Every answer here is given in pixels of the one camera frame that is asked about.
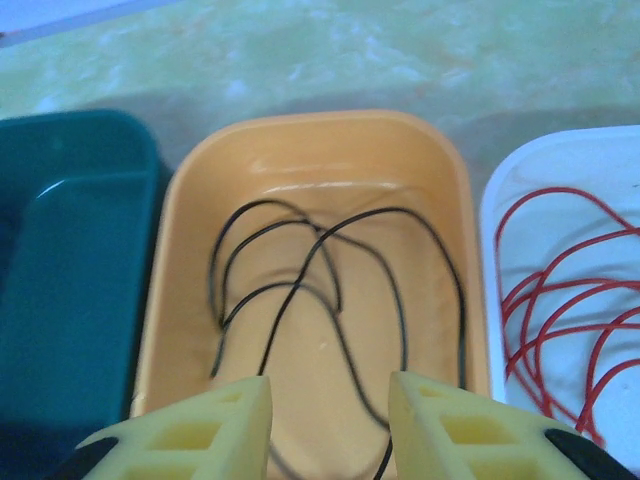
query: table surface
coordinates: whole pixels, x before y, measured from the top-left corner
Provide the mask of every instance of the table surface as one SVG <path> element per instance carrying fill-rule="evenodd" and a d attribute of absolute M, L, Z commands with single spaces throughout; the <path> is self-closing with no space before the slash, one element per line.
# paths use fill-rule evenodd
<path fill-rule="evenodd" d="M 640 123 L 640 2 L 183 0 L 0 49 L 0 118 L 95 107 L 173 167 L 239 120 L 401 110 L 453 140 L 477 201 L 533 138 Z"/>

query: red wire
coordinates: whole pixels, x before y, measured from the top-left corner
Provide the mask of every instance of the red wire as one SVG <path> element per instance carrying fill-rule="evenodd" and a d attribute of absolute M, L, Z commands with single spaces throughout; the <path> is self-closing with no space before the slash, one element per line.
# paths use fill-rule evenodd
<path fill-rule="evenodd" d="M 562 405 L 556 398 L 554 398 L 553 395 L 550 394 L 550 392 L 546 390 L 544 385 L 544 378 L 542 375 L 540 351 L 544 341 L 550 338 L 556 338 L 558 336 L 563 336 L 563 335 L 568 335 L 573 333 L 580 333 L 582 331 L 589 331 L 590 329 L 591 330 L 598 329 L 598 328 L 591 328 L 593 326 L 585 325 L 582 327 L 573 327 L 571 329 L 563 329 L 563 330 L 549 333 L 549 329 L 552 328 L 553 324 L 558 320 L 558 318 L 560 318 L 562 314 L 565 313 L 572 306 L 576 305 L 582 300 L 585 300 L 586 298 L 589 298 L 592 295 L 595 295 L 597 293 L 604 292 L 607 290 L 615 289 L 615 288 L 632 288 L 634 290 L 640 290 L 640 282 L 624 282 L 624 281 L 614 280 L 610 278 L 586 278 L 586 279 L 579 279 L 579 280 L 573 280 L 568 282 L 560 282 L 560 283 L 545 285 L 545 281 L 551 275 L 552 271 L 558 266 L 558 264 L 562 262 L 564 259 L 566 259 L 569 255 L 572 255 L 573 253 L 576 253 L 579 250 L 582 250 L 589 246 L 606 242 L 614 238 L 624 237 L 628 235 L 639 235 L 640 228 L 636 228 L 632 224 L 627 222 L 624 218 L 618 215 L 611 207 L 606 205 L 604 202 L 602 202 L 600 199 L 598 199 L 594 195 L 576 188 L 550 187 L 550 188 L 545 188 L 545 189 L 531 192 L 525 195 L 524 197 L 522 197 L 521 199 L 519 199 L 509 208 L 509 210 L 507 210 L 506 214 L 500 221 L 500 224 L 498 225 L 498 228 L 496 230 L 495 256 L 496 256 L 496 267 L 497 267 L 496 271 L 497 271 L 497 277 L 498 277 L 498 288 L 499 288 L 500 298 L 502 298 L 503 295 L 502 295 L 502 281 L 500 278 L 499 250 L 500 250 L 500 240 L 502 238 L 502 234 L 507 222 L 509 221 L 511 216 L 520 207 L 522 207 L 522 205 L 524 205 L 528 201 L 542 195 L 553 194 L 553 193 L 573 194 L 573 195 L 578 195 L 582 198 L 585 198 L 589 200 L 591 203 L 593 203 L 594 205 L 596 205 L 598 208 L 600 208 L 604 213 L 606 213 L 609 217 L 611 217 L 617 223 L 622 225 L 625 229 L 580 242 L 579 244 L 574 245 L 573 247 L 565 250 L 560 255 L 558 255 L 551 262 L 551 264 L 547 266 L 547 268 L 545 268 L 543 271 L 534 272 L 530 274 L 528 277 L 526 277 L 524 280 L 522 280 L 520 283 L 518 283 L 518 285 L 516 285 L 516 287 L 513 288 L 511 292 L 509 292 L 509 294 L 504 298 L 504 300 L 502 300 L 501 307 L 502 307 L 503 331 L 505 331 L 504 329 L 506 329 L 506 325 L 509 321 L 509 318 L 513 315 L 515 310 L 519 306 L 521 306 L 523 303 L 528 302 L 527 309 L 525 311 L 525 315 L 523 317 L 523 321 L 520 329 L 520 335 L 519 335 L 520 346 L 514 355 L 510 354 L 510 351 L 509 351 L 510 348 L 508 343 L 506 342 L 507 337 L 506 337 L 506 334 L 504 335 L 505 355 L 508 361 L 506 375 L 507 375 L 507 378 L 511 373 L 514 373 L 516 375 L 518 381 L 522 384 L 526 393 L 529 395 L 531 400 L 536 404 L 536 406 L 539 408 L 539 410 L 543 414 L 553 417 L 552 408 L 555 407 L 560 412 L 565 414 L 568 418 L 570 418 L 573 422 L 576 422 L 576 425 L 579 423 L 581 429 L 588 430 L 591 437 L 594 439 L 594 441 L 596 441 L 596 443 L 604 444 L 602 438 L 595 430 L 595 426 L 593 423 L 593 415 L 592 415 L 593 404 L 595 403 L 599 395 L 599 393 L 594 394 L 595 388 L 592 389 L 595 365 L 597 363 L 597 359 L 602 350 L 602 347 L 604 346 L 604 343 L 609 338 L 613 330 L 618 328 L 637 329 L 635 325 L 632 325 L 632 326 L 622 325 L 622 322 L 624 322 L 624 320 L 637 314 L 637 313 L 633 313 L 635 312 L 636 309 L 630 310 L 629 312 L 625 312 L 624 314 L 617 317 L 610 324 L 603 324 L 599 327 L 603 331 L 600 337 L 598 338 L 598 341 L 596 342 L 596 348 L 594 348 L 589 359 L 588 375 L 587 375 L 586 388 L 585 388 L 585 405 L 579 417 L 576 417 L 564 405 Z M 525 288 L 527 288 L 527 286 L 529 286 L 532 283 L 534 283 L 533 290 L 519 296 L 519 294 Z M 533 309 L 535 307 L 535 303 L 537 299 L 541 294 L 561 290 L 564 288 L 571 288 L 571 287 L 584 286 L 584 285 L 594 285 L 594 284 L 598 286 L 591 288 L 588 291 L 583 292 L 582 294 L 574 297 L 572 300 L 566 302 L 559 309 L 557 309 L 554 312 L 554 314 L 551 317 L 549 317 L 547 321 L 544 323 L 543 328 L 540 330 L 536 338 L 530 342 L 527 342 L 527 333 L 528 333 L 529 324 L 533 315 Z M 526 354 L 531 348 L 534 349 L 534 366 L 531 365 L 531 362 Z M 526 373 L 528 373 L 529 376 L 531 377 L 531 380 L 534 382 L 535 387 L 538 389 L 539 396 L 541 398 L 538 398 L 538 395 L 534 392 L 533 388 L 529 385 L 528 381 L 524 378 L 524 375 L 517 369 L 516 364 L 520 359 L 523 360 Z M 617 367 L 614 367 L 614 369 L 607 372 L 607 374 L 603 377 L 603 379 L 608 378 L 610 380 L 610 378 L 613 378 L 608 376 L 610 372 L 615 371 L 619 373 L 621 371 L 616 368 Z M 600 388 L 598 392 L 602 391 L 602 389 L 604 388 L 604 385 Z"/>

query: white plastic tray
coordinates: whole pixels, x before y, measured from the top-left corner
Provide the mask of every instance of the white plastic tray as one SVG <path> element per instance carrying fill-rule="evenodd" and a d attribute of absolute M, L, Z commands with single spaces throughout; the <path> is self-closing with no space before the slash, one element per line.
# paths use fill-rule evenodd
<path fill-rule="evenodd" d="M 608 203 L 627 221 L 640 226 L 640 126 L 575 130 L 536 139 L 509 155 L 485 190 L 480 219 L 492 396 L 530 411 L 537 411 L 537 408 L 515 376 L 505 383 L 494 239 L 500 220 L 513 203 L 527 193 L 550 186 L 586 190 Z M 620 229 L 597 207 L 576 196 L 552 194 L 530 201 L 511 218 L 501 240 L 499 268 L 504 295 L 529 273 L 548 265 L 566 248 Z M 550 281 L 569 280 L 585 274 L 640 279 L 640 239 L 624 237 L 576 253 L 560 264 Z M 584 290 L 549 293 L 541 297 L 533 313 L 530 339 L 553 311 Z M 558 324 L 562 328 L 608 323 L 638 305 L 640 294 L 616 289 L 575 306 Z M 511 345 L 517 345 L 523 314 L 524 308 L 517 310 L 508 326 L 506 341 Z M 640 317 L 625 323 L 637 322 Z M 560 337 L 546 342 L 542 349 L 547 389 L 576 414 L 584 401 L 588 356 L 599 334 Z M 595 381 L 621 361 L 638 357 L 640 332 L 614 332 L 599 357 Z M 637 460 L 640 458 L 638 398 L 640 368 L 631 368 L 608 384 L 593 409 L 596 426 L 609 453 L 636 471 L 640 468 Z M 568 419 L 558 418 L 569 423 Z"/>

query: plastic tray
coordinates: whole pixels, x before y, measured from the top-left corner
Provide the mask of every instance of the plastic tray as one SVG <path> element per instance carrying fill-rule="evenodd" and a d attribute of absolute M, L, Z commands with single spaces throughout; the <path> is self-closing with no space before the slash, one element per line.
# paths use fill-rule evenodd
<path fill-rule="evenodd" d="M 548 135 L 513 152 L 495 171 L 484 193 L 481 207 L 481 236 L 488 317 L 491 393 L 493 398 L 528 410 L 536 407 L 515 377 L 505 385 L 503 335 L 494 252 L 494 236 L 506 210 L 522 196 L 539 188 L 571 186 L 604 200 L 631 223 L 640 224 L 640 127 L 612 127 L 576 130 Z M 507 224 L 501 242 L 503 289 L 548 265 L 552 258 L 575 243 L 619 229 L 619 226 L 586 200 L 566 194 L 540 197 L 525 204 Z M 638 240 L 619 239 L 590 247 L 563 262 L 552 281 L 584 276 L 620 275 L 637 278 L 640 271 Z M 549 294 L 541 299 L 532 319 L 532 331 L 567 301 L 570 294 Z M 562 324 L 585 321 L 609 322 L 619 313 L 637 306 L 637 295 L 608 292 L 582 302 L 563 316 Z M 514 344 L 519 332 L 517 316 L 507 334 Z M 579 413 L 584 401 L 587 358 L 599 332 L 551 340 L 543 347 L 543 370 L 548 388 Z M 617 363 L 638 356 L 640 335 L 635 331 L 614 333 L 604 348 L 598 375 Z M 607 450 L 628 467 L 640 467 L 638 429 L 640 370 L 626 370 L 603 391 L 594 409 Z"/>
<path fill-rule="evenodd" d="M 346 112 L 242 123 L 212 135 L 187 157 L 165 200 L 135 414 L 211 387 L 209 372 L 220 335 L 207 304 L 211 248 L 231 213 L 262 197 L 289 200 L 324 224 L 388 205 L 411 207 L 428 217 L 466 287 L 469 386 L 488 394 L 479 262 L 463 162 L 435 129 L 411 116 Z M 225 244 L 236 245 L 282 216 L 282 210 L 268 207 L 247 214 Z M 395 216 L 345 233 L 378 247 L 395 270 L 407 307 L 411 370 L 456 384 L 454 290 L 428 235 Z M 308 232 L 283 230 L 248 248 L 234 267 L 232 301 L 266 283 L 274 270 L 297 271 L 310 240 Z M 399 366 L 400 350 L 388 286 L 365 254 L 335 243 L 331 248 L 344 282 L 344 328 L 364 387 L 378 410 L 386 412 L 389 374 Z M 314 270 L 318 276 L 322 271 Z M 327 285 L 324 278 L 318 282 Z M 278 301 L 282 292 L 265 295 L 237 317 L 215 385 L 257 372 Z M 315 301 L 301 295 L 292 305 L 267 374 L 274 397 L 272 441 L 298 474 L 371 476 L 386 433 L 363 412 L 331 324 Z M 281 478 L 273 465 L 269 478 Z"/>
<path fill-rule="evenodd" d="M 0 478 L 126 418 L 167 176 L 132 118 L 0 122 Z"/>

